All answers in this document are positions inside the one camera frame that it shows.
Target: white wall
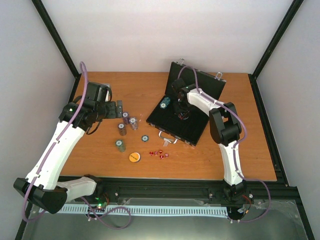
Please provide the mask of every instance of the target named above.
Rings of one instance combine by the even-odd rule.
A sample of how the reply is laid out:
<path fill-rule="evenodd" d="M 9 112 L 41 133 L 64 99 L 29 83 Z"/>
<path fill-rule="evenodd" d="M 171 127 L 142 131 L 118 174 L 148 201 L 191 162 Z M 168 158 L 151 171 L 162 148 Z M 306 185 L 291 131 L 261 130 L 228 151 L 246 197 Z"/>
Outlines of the white wall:
<path fill-rule="evenodd" d="M 292 0 L 44 0 L 75 62 L 92 71 L 252 73 Z"/>
<path fill-rule="evenodd" d="M 304 1 L 257 82 L 290 185 L 320 239 L 320 1 Z"/>
<path fill-rule="evenodd" d="M 12 240 L 23 202 L 14 181 L 41 157 L 74 78 L 31 1 L 0 9 L 0 239 Z"/>

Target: orange round token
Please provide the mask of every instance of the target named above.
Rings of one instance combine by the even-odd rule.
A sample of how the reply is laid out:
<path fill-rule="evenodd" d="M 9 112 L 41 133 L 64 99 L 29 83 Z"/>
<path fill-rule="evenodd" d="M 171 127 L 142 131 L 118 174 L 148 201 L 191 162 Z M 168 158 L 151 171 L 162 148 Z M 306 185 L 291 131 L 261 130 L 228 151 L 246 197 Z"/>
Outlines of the orange round token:
<path fill-rule="evenodd" d="M 140 161 L 140 154 L 137 152 L 133 152 L 129 156 L 130 162 L 137 163 Z"/>

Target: black metal frame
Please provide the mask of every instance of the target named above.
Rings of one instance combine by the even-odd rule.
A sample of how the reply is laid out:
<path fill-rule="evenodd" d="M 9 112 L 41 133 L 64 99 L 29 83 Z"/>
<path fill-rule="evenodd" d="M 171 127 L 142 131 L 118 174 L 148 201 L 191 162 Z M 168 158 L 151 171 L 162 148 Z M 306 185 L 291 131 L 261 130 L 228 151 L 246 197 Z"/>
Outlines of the black metal frame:
<path fill-rule="evenodd" d="M 69 98 L 69 102 L 71 102 L 75 97 L 81 74 L 78 73 L 42 1 L 32 0 L 32 2 L 75 78 L 74 86 Z M 257 78 L 259 74 L 263 70 L 272 52 L 276 48 L 278 42 L 280 41 L 281 37 L 283 36 L 284 32 L 286 31 L 287 27 L 289 26 L 291 20 L 297 13 L 302 3 L 303 0 L 292 1 L 290 8 L 288 9 L 281 24 L 275 32 L 256 69 L 254 70 L 253 74 L 249 74 L 248 77 L 251 83 L 252 92 L 259 112 L 263 131 L 277 178 L 276 182 L 266 183 L 269 187 L 271 198 L 273 200 L 295 200 L 307 237 L 312 240 L 315 238 L 311 230 L 304 206 L 302 204 L 299 191 L 296 187 L 290 187 L 288 184 L 286 173 L 257 85 Z M 72 179 L 75 179 L 75 177 L 61 176 L 59 178 L 59 181 L 69 181 Z M 102 180 L 104 187 L 108 189 L 108 192 L 110 193 L 109 197 L 112 202 L 117 202 L 119 198 L 175 198 L 197 199 L 208 203 L 215 203 L 215 198 L 210 197 L 209 193 L 220 189 L 223 185 L 223 181 L 204 180 L 166 180 L 136 178 L 102 178 Z M 255 199 L 268 199 L 268 195 L 264 186 L 259 182 L 248 182 L 247 187 L 251 190 Z M 27 209 L 28 215 L 31 209 L 30 206 L 31 204 L 28 205 Z M 22 221 L 15 238 L 16 240 L 22 239 L 25 227 L 26 223 Z"/>

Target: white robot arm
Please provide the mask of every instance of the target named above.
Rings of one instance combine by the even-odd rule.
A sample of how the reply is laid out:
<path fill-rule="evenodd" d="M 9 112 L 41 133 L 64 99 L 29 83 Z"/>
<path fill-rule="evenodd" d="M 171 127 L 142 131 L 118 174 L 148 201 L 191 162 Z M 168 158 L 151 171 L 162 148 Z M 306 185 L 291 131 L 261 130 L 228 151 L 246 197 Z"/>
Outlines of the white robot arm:
<path fill-rule="evenodd" d="M 97 125 L 99 126 L 103 119 L 122 117 L 122 102 L 117 101 L 118 106 L 116 106 L 116 103 L 111 101 L 111 98 L 112 92 L 109 86 L 89 82 L 80 111 L 72 124 L 58 138 L 74 116 L 78 108 L 77 101 L 80 98 L 78 97 L 74 102 L 68 103 L 63 108 L 59 116 L 60 122 L 57 124 L 54 135 L 40 160 L 31 172 L 27 174 L 26 178 L 17 178 L 13 184 L 13 187 L 23 197 L 25 197 L 28 188 L 31 188 L 29 194 L 27 194 L 28 200 L 54 214 L 66 202 L 82 196 L 89 196 L 93 193 L 97 196 L 102 194 L 102 189 L 100 189 L 99 185 L 100 180 L 94 176 L 85 175 L 80 179 L 66 182 L 58 182 L 58 178 L 73 148 L 85 133 L 88 134 L 93 123 L 99 122 Z"/>
<path fill-rule="evenodd" d="M 222 155 L 224 196 L 230 203 L 236 201 L 246 191 L 246 181 L 241 178 L 239 147 L 235 144 L 240 139 L 242 128 L 237 118 L 226 110 L 237 115 L 236 107 L 231 102 L 223 103 L 212 98 L 195 84 L 186 85 L 182 78 L 173 81 L 171 86 L 177 95 L 176 109 L 181 111 L 180 115 L 191 114 L 190 109 L 195 106 L 209 116 L 210 134 Z"/>
<path fill-rule="evenodd" d="M 215 100 L 215 102 L 212 102 L 208 100 L 211 98 L 209 95 L 207 95 L 207 98 L 203 97 L 203 95 L 207 95 L 206 93 L 202 92 L 201 94 L 198 92 L 196 88 L 190 90 L 186 96 L 187 101 L 189 104 L 196 106 L 198 109 L 203 111 L 208 116 L 210 111 L 212 109 L 218 109 L 220 108 L 220 105 L 223 105 L 224 103 L 218 100 Z M 240 166 L 240 159 L 239 159 L 239 145 L 235 147 L 236 151 L 236 163 L 238 166 L 238 172 L 236 170 L 234 156 L 233 156 L 233 146 L 235 145 L 236 140 L 230 142 L 228 145 L 219 143 L 219 148 L 222 155 L 222 161 L 223 161 L 223 167 L 224 167 L 224 180 L 227 184 L 230 186 L 237 185 L 241 183 L 243 180 L 239 176 L 238 172 L 242 174 L 241 166 Z"/>

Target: wooden table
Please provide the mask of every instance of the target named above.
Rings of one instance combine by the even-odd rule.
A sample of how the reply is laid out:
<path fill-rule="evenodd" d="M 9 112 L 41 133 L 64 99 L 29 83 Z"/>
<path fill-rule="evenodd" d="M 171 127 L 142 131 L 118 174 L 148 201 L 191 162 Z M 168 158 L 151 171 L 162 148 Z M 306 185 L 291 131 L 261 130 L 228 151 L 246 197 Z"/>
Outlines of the wooden table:
<path fill-rule="evenodd" d="M 139 128 L 132 130 L 127 126 L 127 134 L 120 136 L 117 125 L 121 119 L 103 120 L 97 132 L 84 135 L 79 140 L 61 175 L 194 180 L 224 178 L 220 149 L 211 138 L 209 124 L 196 147 L 182 141 L 163 147 L 164 141 L 158 137 L 159 130 L 146 123 L 147 117 L 164 95 L 167 72 L 89 72 L 88 76 L 91 82 L 111 85 L 112 100 L 122 100 L 123 110 L 139 119 Z M 223 78 L 227 82 L 219 100 L 235 104 L 248 131 L 247 139 L 239 146 L 244 175 L 247 178 L 276 181 L 248 75 L 225 73 Z M 82 77 L 75 96 L 82 95 L 83 85 Z M 142 135 L 148 135 L 149 141 L 143 142 Z M 124 140 L 125 152 L 119 152 L 116 148 L 118 139 Z M 161 160 L 159 156 L 149 155 L 150 151 L 159 149 L 168 153 L 169 157 Z M 133 152 L 140 153 L 140 162 L 129 161 L 129 155 Z"/>

